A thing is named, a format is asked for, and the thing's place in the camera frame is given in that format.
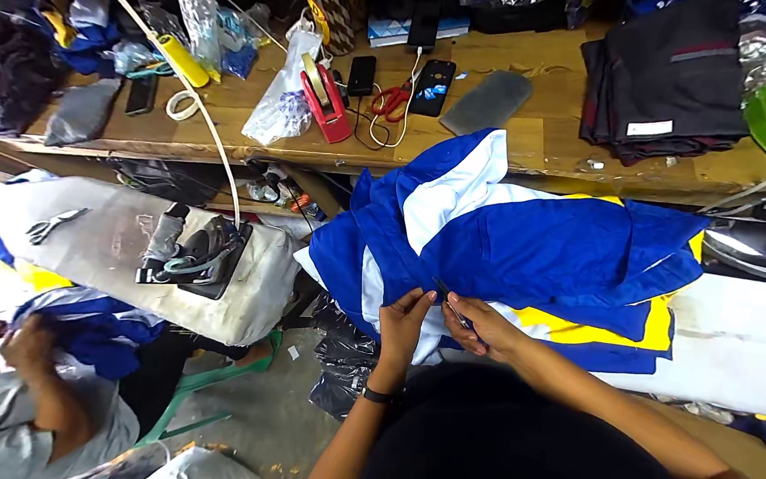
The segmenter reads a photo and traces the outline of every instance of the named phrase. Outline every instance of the black watch strap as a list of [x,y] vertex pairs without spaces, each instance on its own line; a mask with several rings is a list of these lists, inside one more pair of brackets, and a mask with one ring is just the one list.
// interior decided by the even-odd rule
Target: black watch strap
[[363,388],[363,397],[371,402],[378,404],[392,404],[395,399],[395,395],[382,394],[369,389],[367,386]]

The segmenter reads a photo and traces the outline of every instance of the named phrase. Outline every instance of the black phone case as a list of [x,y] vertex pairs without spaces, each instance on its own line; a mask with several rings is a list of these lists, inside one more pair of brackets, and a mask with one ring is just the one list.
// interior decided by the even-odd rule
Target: black phone case
[[438,117],[456,71],[457,65],[452,61],[428,60],[415,85],[410,114]]

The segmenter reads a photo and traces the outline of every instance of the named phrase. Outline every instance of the concrete floor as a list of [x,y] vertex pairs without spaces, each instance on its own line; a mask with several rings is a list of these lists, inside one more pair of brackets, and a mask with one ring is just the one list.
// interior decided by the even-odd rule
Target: concrete floor
[[[263,479],[296,478],[309,475],[339,423],[309,402],[307,397],[321,374],[313,349],[321,333],[311,328],[284,332],[282,346],[265,373],[245,376],[211,386],[182,405],[171,424],[185,425],[220,411],[232,417],[165,441],[175,452],[191,441],[197,446],[227,446],[229,453]],[[292,361],[287,349],[297,348]],[[187,373],[223,365],[216,355],[188,361]],[[137,456],[155,464],[165,460],[164,450],[150,446]]]

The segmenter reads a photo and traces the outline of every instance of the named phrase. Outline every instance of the person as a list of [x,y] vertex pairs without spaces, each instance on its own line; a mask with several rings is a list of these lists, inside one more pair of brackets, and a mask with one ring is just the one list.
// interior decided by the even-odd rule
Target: person
[[18,332],[0,321],[0,338],[0,353],[14,368],[0,373],[0,478],[8,479],[64,479],[130,449],[164,413],[196,349],[227,355],[237,366],[272,352],[267,338],[228,347],[165,326],[136,351],[141,367],[118,384],[92,368],[56,368],[55,338],[40,315]]
[[[733,454],[744,456],[738,463],[762,458],[754,464],[762,473],[751,479],[766,477],[766,448],[757,438],[627,395],[483,301],[453,292],[442,306],[452,338],[505,367],[443,363],[404,386],[435,299],[436,292],[415,289],[380,308],[377,367],[310,479],[744,477],[688,432],[696,421],[723,434],[721,450],[743,447],[747,453]],[[474,330],[461,326],[451,306]],[[679,413],[687,418],[671,419]]]

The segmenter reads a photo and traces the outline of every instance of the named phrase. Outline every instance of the steam iron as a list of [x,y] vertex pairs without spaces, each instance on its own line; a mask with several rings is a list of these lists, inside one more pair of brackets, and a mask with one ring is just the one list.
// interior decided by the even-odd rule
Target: steam iron
[[766,279],[766,222],[717,219],[706,229],[702,250],[720,263]]
[[220,299],[250,240],[253,227],[243,223],[239,231],[223,216],[215,216],[194,232],[184,245],[178,245],[176,240],[182,234],[189,211],[188,206],[173,203],[162,214],[144,255],[144,263],[135,272],[135,283],[175,284],[184,291]]

